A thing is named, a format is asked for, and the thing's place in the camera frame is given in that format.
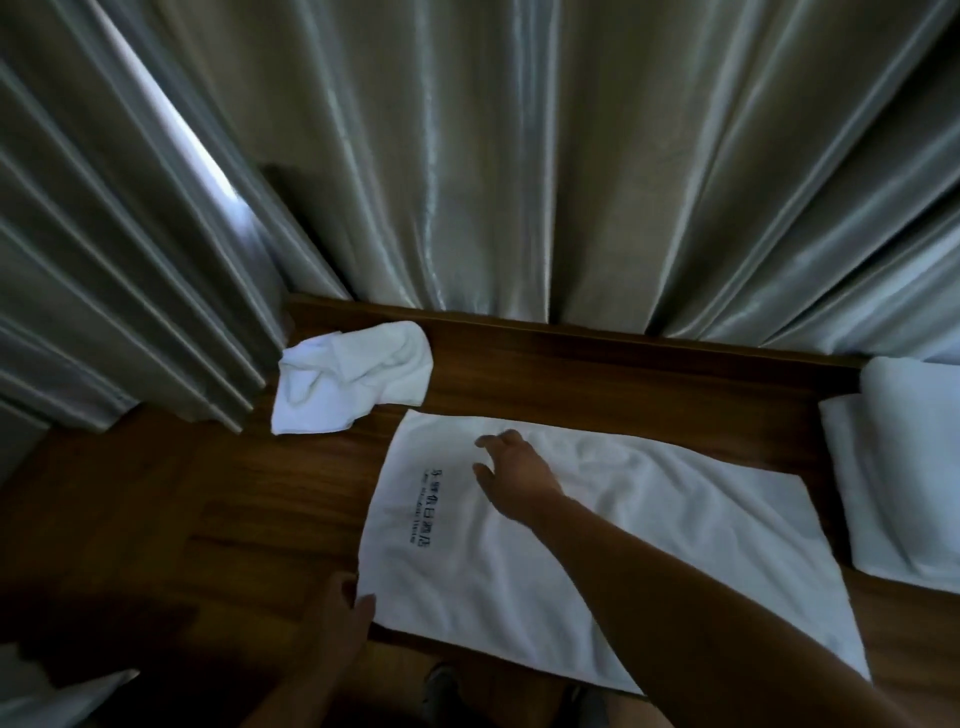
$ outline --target person's left hand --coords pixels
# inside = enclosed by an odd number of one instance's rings
[[[307,605],[294,638],[296,674],[336,682],[356,660],[367,641],[376,598],[365,595],[354,603],[355,593],[356,574],[336,571]]]

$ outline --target wood surface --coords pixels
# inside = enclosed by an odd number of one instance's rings
[[[294,340],[418,321],[435,358],[426,412],[632,434],[799,474],[849,563],[817,401],[855,391],[856,359],[304,297],[290,310]],[[0,488],[0,641],[21,641],[63,684],[141,668],[104,725],[236,724],[280,670],[310,590],[355,568],[404,408],[377,407],[348,432],[275,437],[273,396],[240,435],[146,406],[103,435],[55,429]],[[845,577],[876,683],[924,725],[960,725],[960,597]],[[438,658],[503,726],[546,725],[564,688],[465,650],[374,637],[346,702],[413,714]]]

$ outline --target hand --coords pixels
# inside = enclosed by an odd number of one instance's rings
[[[550,466],[515,429],[479,437],[476,446],[486,448],[494,472],[474,463],[473,474],[493,507],[508,519],[530,525],[546,501],[563,495]]]
[[[365,595],[353,603],[355,593],[356,575],[336,571],[307,605],[294,638],[295,674],[336,682],[356,660],[367,641],[376,598]]]

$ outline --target white towel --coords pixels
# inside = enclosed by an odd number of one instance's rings
[[[473,441],[513,427],[564,491],[804,631],[865,677],[840,570],[803,482],[653,440],[408,412],[360,542],[361,594],[390,629],[605,688],[639,692],[563,568],[497,513]]]
[[[274,435],[337,432],[375,404],[423,404],[433,356],[423,329],[398,321],[306,339],[279,367]]]
[[[960,594],[960,367],[878,357],[820,403],[854,565]]]

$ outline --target curtain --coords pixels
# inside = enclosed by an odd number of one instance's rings
[[[958,6],[9,0],[0,426],[239,429],[289,289],[960,361]]]
[[[358,298],[927,357],[960,321],[957,9],[154,0],[150,22]]]
[[[238,430],[287,287],[346,289],[225,139],[227,179],[95,3],[10,0],[0,37],[0,459],[140,401]]]

